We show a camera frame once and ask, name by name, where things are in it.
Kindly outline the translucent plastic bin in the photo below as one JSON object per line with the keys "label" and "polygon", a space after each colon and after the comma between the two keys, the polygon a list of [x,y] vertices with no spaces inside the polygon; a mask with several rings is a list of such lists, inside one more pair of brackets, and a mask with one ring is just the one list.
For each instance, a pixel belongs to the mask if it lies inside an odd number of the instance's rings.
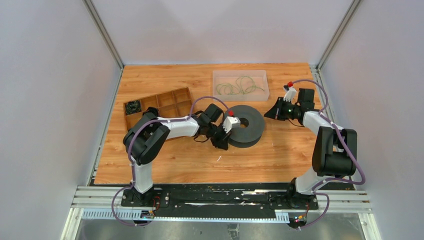
{"label": "translucent plastic bin", "polygon": [[270,96],[265,70],[214,70],[212,91],[223,102],[266,102]]}

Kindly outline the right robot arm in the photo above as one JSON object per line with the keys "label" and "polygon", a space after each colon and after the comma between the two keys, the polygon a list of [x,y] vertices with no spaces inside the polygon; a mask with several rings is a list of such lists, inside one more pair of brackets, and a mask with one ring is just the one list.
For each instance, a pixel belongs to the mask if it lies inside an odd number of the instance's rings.
{"label": "right robot arm", "polygon": [[357,132],[327,120],[315,108],[314,97],[313,89],[300,88],[296,102],[287,96],[279,97],[264,114],[278,121],[297,120],[316,136],[310,169],[290,182],[285,195],[286,203],[294,209],[329,182],[350,183],[347,177],[357,170],[352,160],[357,155]]}

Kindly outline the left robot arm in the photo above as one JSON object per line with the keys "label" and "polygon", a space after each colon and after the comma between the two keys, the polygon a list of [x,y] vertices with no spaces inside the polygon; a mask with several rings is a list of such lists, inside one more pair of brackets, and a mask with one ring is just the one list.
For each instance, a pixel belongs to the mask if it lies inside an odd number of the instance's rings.
{"label": "left robot arm", "polygon": [[225,114],[213,103],[204,111],[192,111],[186,116],[173,118],[160,117],[157,108],[148,108],[123,138],[131,166],[131,188],[135,190],[135,202],[146,207],[153,201],[153,193],[150,190],[154,185],[152,162],[165,141],[180,137],[205,136],[215,148],[227,150],[232,131],[240,125],[240,119],[232,110]]}

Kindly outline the wooden compartment tray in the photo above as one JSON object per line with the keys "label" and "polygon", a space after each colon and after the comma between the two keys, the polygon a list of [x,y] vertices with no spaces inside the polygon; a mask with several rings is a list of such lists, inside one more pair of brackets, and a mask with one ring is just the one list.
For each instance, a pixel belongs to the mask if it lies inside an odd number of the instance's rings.
{"label": "wooden compartment tray", "polygon": [[150,111],[159,119],[167,119],[164,124],[170,129],[168,139],[193,137],[200,127],[194,116],[186,120],[187,115],[194,113],[192,104],[193,99],[188,87],[126,101],[122,104],[126,132],[131,131],[143,113]]}

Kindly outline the aluminium frame rail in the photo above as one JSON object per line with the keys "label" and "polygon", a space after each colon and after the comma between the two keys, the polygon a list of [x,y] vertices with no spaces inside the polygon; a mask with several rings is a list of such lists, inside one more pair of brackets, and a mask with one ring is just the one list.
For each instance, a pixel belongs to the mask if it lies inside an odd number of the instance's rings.
{"label": "aluminium frame rail", "polygon": [[332,183],[289,206],[286,183],[158,184],[141,205],[120,185],[79,186],[63,240],[379,240],[367,194]]}

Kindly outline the dark grey spool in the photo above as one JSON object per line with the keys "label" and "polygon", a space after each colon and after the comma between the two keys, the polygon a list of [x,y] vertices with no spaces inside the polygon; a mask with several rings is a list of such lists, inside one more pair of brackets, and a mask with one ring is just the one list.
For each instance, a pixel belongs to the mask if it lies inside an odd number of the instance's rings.
{"label": "dark grey spool", "polygon": [[230,108],[240,120],[240,127],[231,130],[228,143],[236,148],[250,148],[257,144],[265,130],[262,114],[252,106],[239,104]]}

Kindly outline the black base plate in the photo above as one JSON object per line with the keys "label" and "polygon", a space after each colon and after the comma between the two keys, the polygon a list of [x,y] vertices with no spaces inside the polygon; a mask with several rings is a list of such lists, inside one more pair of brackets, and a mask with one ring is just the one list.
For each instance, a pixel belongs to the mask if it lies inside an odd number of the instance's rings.
{"label": "black base plate", "polygon": [[316,196],[288,198],[288,182],[155,184],[123,191],[120,207],[151,208],[157,217],[270,219],[276,210],[317,210]]}

